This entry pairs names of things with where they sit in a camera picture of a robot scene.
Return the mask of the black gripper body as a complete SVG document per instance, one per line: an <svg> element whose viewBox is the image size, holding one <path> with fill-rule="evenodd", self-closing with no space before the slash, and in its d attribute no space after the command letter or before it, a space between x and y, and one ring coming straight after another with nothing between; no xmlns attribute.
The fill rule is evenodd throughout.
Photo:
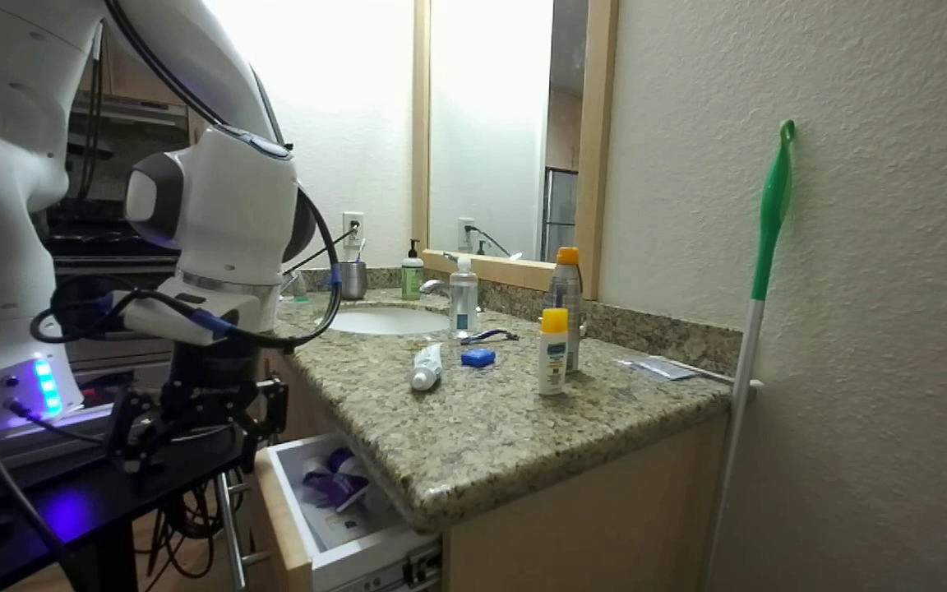
<svg viewBox="0 0 947 592"><path fill-rule="evenodd" d="M235 425L258 444L285 427L290 385L263 379L258 349L242 341L174 346L171 372L157 401L157 425L168 436L194 427Z"/></svg>

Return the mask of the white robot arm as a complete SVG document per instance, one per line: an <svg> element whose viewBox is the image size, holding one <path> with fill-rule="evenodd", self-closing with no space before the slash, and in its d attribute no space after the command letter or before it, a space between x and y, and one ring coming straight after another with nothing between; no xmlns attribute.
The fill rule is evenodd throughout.
<svg viewBox="0 0 947 592"><path fill-rule="evenodd" d="M0 0L0 379L77 403L66 352L37 338L54 289L34 218L69 193L69 114L97 44L118 29L208 128L171 161L180 199L168 297L198 297L176 338L187 392L242 389L294 242L298 185L270 97L203 0Z"/></svg>

